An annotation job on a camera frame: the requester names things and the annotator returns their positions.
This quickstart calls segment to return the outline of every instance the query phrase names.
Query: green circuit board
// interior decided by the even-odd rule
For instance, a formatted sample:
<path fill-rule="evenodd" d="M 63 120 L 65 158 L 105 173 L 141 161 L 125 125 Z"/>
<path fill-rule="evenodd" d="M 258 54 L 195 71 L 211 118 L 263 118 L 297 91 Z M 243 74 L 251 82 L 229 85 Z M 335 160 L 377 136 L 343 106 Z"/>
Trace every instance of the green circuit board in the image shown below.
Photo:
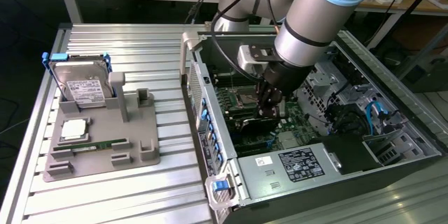
<path fill-rule="evenodd" d="M 239 157 L 299 147 L 319 137 L 297 102 L 286 103 L 289 118 L 255 119 L 255 86 L 217 88 L 217 96 Z"/>

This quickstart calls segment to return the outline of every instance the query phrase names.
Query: blue latch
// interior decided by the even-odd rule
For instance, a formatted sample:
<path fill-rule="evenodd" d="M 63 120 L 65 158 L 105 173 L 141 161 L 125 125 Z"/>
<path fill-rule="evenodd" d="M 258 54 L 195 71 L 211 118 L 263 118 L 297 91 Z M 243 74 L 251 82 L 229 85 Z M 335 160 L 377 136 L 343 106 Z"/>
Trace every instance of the blue latch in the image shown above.
<path fill-rule="evenodd" d="M 225 191 L 225 190 L 231 189 L 230 183 L 227 182 L 227 180 L 215 181 L 213 183 L 213 188 L 214 188 L 214 191 Z"/>
<path fill-rule="evenodd" d="M 202 120 L 206 120 L 206 117 L 209 116 L 207 113 L 209 113 L 207 109 L 203 110 Z"/>
<path fill-rule="evenodd" d="M 43 59 L 42 59 L 42 60 L 43 60 L 43 61 L 42 61 L 42 62 L 43 62 L 42 64 L 45 64 L 46 69 L 50 70 L 50 65 L 49 65 L 49 53 L 45 52 L 45 53 L 42 54 L 42 56 L 43 56 L 43 57 L 42 57 L 42 58 L 43 58 Z"/>
<path fill-rule="evenodd" d="M 53 61 L 67 61 L 69 60 L 69 54 L 65 54 L 65 53 L 53 54 L 50 56 L 50 59 Z"/>
<path fill-rule="evenodd" d="M 103 54 L 103 59 L 106 61 L 107 71 L 111 73 L 113 72 L 111 55 L 107 52 Z"/>

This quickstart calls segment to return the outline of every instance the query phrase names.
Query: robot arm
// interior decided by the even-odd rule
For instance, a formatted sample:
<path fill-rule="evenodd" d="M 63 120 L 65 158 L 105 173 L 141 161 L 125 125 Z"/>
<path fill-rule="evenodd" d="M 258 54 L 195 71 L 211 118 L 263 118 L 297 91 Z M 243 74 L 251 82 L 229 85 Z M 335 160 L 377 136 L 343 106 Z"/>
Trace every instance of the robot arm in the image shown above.
<path fill-rule="evenodd" d="M 273 54 L 279 61 L 273 61 L 263 73 L 258 85 L 259 114 L 281 117 L 285 97 L 301 87 L 313 66 L 325 54 L 339 30 L 363 0 L 294 0 L 291 6 L 275 7 L 277 17 L 287 11 L 285 25 L 275 40 Z M 219 9 L 229 6 L 231 0 L 221 0 Z M 289 0 L 271 0 L 286 5 Z M 251 0 L 243 0 L 218 22 L 221 30 L 246 30 L 245 18 L 254 7 Z"/>

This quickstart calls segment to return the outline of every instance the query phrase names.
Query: hard drive label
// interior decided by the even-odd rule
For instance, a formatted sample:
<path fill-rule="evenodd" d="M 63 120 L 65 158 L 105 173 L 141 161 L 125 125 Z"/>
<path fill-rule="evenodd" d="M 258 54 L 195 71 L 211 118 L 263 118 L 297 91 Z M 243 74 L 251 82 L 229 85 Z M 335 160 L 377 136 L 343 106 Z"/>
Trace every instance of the hard drive label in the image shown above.
<path fill-rule="evenodd" d="M 293 182 L 326 175 L 311 148 L 281 153 L 279 157 Z"/>
<path fill-rule="evenodd" d="M 69 81 L 67 85 L 78 104 L 105 102 L 105 94 L 99 80 Z"/>

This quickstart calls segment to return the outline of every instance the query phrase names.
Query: table leg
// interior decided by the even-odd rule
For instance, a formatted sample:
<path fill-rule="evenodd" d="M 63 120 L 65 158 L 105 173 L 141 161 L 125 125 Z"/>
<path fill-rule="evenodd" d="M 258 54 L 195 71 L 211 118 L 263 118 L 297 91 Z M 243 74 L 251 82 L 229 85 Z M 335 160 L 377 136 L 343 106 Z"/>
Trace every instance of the table leg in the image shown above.
<path fill-rule="evenodd" d="M 387 33 L 391 31 L 391 28 L 394 27 L 395 23 L 398 22 L 399 18 L 402 17 L 405 12 L 399 12 L 399 13 L 394 13 L 390 18 L 387 19 L 385 25 L 381 28 L 381 31 L 378 31 L 378 34 L 375 35 L 375 37 L 373 38 L 367 49 L 371 49 L 374 47 L 378 46 L 378 44 L 381 43 L 382 39 L 385 38 L 385 36 L 387 35 Z"/>
<path fill-rule="evenodd" d="M 77 0 L 65 0 L 65 3 L 73 23 L 75 24 L 83 23 L 83 17 L 79 11 Z"/>

